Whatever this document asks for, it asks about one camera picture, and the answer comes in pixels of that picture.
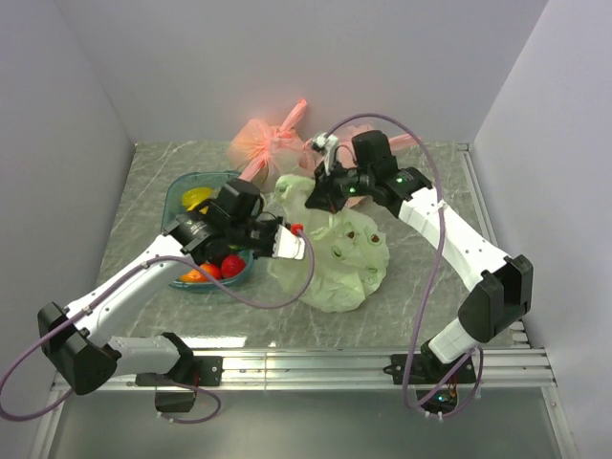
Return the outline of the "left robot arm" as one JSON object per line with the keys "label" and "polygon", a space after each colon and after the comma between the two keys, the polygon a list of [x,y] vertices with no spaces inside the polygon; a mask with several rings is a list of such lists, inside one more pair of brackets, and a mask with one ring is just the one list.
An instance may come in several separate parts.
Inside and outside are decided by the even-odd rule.
{"label": "left robot arm", "polygon": [[260,206],[254,184],[232,179],[216,197],[178,214],[142,254],[90,294],[66,307],[50,303],[39,311],[40,334],[53,334],[43,353],[77,395],[125,374],[193,382],[193,353],[177,335],[128,339],[116,333],[163,286],[229,248],[301,259],[303,240],[281,217],[258,220]]}

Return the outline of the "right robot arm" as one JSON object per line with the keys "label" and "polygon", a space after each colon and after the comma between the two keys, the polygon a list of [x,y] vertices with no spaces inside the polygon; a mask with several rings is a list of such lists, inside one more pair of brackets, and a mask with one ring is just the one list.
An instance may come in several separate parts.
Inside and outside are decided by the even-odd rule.
{"label": "right robot arm", "polygon": [[321,133],[311,139],[311,148],[322,160],[305,206],[337,213],[349,199],[369,196],[435,248],[436,264],[447,261],[459,275],[468,297],[456,318],[421,350],[423,374],[441,382],[469,350],[490,342],[530,311],[533,264],[526,256],[512,257],[485,239],[417,168],[399,167],[383,132],[360,133],[351,143],[355,163],[346,167],[338,158],[336,136]]}

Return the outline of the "light green plastic bag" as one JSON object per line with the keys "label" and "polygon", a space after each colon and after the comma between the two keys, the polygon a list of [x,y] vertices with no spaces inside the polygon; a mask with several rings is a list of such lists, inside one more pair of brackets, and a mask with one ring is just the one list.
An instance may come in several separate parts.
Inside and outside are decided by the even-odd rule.
{"label": "light green plastic bag", "polygon": [[386,234],[372,218],[351,208],[336,214],[306,208],[314,186],[311,178],[283,175],[273,191],[274,203],[289,222],[303,226],[314,249],[314,274],[300,300],[325,313],[350,312],[386,277]]}

